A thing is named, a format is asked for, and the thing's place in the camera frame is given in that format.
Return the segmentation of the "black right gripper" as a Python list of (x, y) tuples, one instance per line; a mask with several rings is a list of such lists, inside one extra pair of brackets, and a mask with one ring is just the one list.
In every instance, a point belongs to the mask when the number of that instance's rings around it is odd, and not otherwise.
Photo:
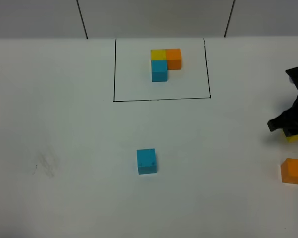
[[(298, 91), (298, 67), (286, 70), (290, 82)], [(283, 129), (285, 136), (298, 135), (298, 95), (290, 109), (267, 122), (270, 132)]]

